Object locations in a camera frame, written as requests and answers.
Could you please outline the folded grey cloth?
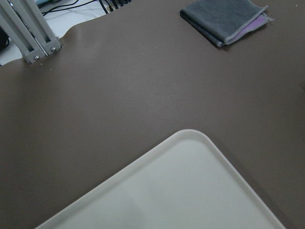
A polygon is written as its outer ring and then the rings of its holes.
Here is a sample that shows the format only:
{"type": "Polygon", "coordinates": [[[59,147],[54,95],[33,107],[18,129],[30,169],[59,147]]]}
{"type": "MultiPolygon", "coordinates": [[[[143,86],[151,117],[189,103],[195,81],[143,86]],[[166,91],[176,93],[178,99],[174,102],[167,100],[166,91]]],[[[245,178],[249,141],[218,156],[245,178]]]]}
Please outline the folded grey cloth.
{"type": "Polygon", "coordinates": [[[250,0],[196,0],[182,8],[180,16],[214,46],[222,47],[272,21],[266,9],[250,0]]]}

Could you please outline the white rabbit tray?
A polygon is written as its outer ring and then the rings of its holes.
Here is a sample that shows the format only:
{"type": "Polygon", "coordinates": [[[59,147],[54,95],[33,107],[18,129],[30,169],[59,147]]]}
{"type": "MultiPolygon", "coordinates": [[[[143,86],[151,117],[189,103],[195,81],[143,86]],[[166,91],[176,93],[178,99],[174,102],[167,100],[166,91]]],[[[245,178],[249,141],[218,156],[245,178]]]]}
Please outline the white rabbit tray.
{"type": "Polygon", "coordinates": [[[40,225],[42,229],[281,229],[202,132],[176,132],[40,225]]]}

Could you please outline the grey aluminium post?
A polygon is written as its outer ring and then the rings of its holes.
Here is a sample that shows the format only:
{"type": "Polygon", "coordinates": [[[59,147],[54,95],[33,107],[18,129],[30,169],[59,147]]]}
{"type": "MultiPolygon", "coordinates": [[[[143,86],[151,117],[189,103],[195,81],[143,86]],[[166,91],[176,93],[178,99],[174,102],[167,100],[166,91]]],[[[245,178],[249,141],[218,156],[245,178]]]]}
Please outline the grey aluminium post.
{"type": "Polygon", "coordinates": [[[33,0],[2,0],[0,26],[30,63],[61,49],[56,36],[33,0]]]}

